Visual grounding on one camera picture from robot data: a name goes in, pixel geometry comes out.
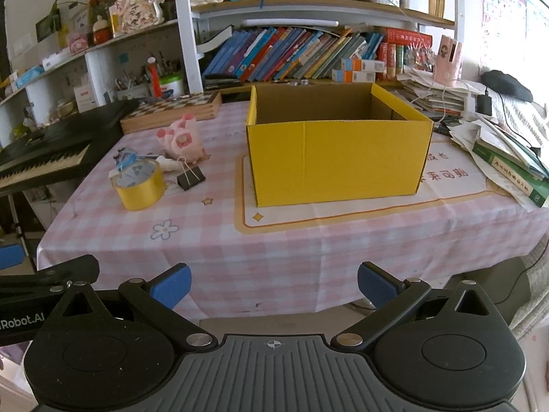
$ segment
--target pink pig toy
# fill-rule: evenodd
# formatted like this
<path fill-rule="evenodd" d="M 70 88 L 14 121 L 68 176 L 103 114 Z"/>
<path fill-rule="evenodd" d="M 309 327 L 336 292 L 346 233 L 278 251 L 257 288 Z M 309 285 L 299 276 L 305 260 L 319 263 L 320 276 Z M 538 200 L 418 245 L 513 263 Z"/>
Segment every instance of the pink pig toy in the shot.
<path fill-rule="evenodd" d="M 160 128 L 156 138 L 172 159 L 195 163 L 205 155 L 198 133 L 197 120 L 193 115 L 184 115 L 167 128 Z"/>

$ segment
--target chessboard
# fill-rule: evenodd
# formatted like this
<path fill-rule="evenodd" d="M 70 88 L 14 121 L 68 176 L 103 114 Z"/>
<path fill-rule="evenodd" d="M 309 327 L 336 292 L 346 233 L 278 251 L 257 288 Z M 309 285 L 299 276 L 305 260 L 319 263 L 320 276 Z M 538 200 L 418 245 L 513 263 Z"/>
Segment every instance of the chessboard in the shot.
<path fill-rule="evenodd" d="M 213 119 L 221 106 L 221 93 L 218 91 L 160 100 L 142 104 L 134 112 L 120 121 L 124 134 L 151 128 L 167 127 L 181 119 L 183 115 L 193 115 L 197 121 Z"/>

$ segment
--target binder clip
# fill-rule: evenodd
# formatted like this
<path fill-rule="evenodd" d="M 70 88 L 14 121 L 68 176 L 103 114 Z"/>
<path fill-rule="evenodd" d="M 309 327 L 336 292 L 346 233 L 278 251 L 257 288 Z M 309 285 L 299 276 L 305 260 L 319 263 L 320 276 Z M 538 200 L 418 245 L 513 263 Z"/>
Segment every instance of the binder clip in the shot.
<path fill-rule="evenodd" d="M 179 158 L 179 162 L 181 162 L 181 165 L 183 167 L 183 173 L 180 174 L 177 177 L 177 184 L 186 192 L 190 188 L 193 188 L 197 184 L 200 184 L 203 181 L 206 181 L 206 177 L 204 176 L 204 173 L 202 173 L 202 170 L 198 166 L 193 167 L 192 169 L 187 164 L 186 158 Z"/>

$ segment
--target silver bolt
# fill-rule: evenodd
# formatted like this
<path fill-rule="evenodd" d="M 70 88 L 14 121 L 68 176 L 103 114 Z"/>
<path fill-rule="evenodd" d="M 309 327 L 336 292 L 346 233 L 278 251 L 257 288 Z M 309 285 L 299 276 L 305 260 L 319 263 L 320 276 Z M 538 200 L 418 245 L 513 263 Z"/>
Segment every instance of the silver bolt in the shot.
<path fill-rule="evenodd" d="M 356 333 L 343 333 L 336 338 L 336 341 L 346 347 L 356 347 L 362 344 L 362 336 Z"/>
<path fill-rule="evenodd" d="M 210 345 L 213 342 L 213 338 L 206 333 L 193 333 L 187 337 L 187 344 L 193 347 L 203 347 Z"/>

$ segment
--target tablecloth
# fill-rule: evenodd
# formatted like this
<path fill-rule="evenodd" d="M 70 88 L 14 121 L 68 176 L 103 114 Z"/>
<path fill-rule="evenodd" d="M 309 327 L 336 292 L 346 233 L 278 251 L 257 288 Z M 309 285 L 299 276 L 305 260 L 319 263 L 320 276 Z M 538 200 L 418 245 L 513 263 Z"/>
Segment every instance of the tablecloth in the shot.
<path fill-rule="evenodd" d="M 101 265 L 94 286 L 108 289 L 185 262 L 193 286 L 175 310 L 188 318 L 314 312 L 362 297 L 362 261 L 398 278 L 435 280 L 526 255 L 548 229 L 549 210 L 527 213 L 440 135 L 416 195 L 257 208 L 247 107 L 224 104 L 216 119 L 198 123 L 205 182 L 184 192 L 177 173 L 167 173 L 163 198 L 140 212 L 124 209 L 107 175 L 120 147 L 160 147 L 154 130 L 124 136 L 46 232 L 38 267 L 92 254 Z"/>

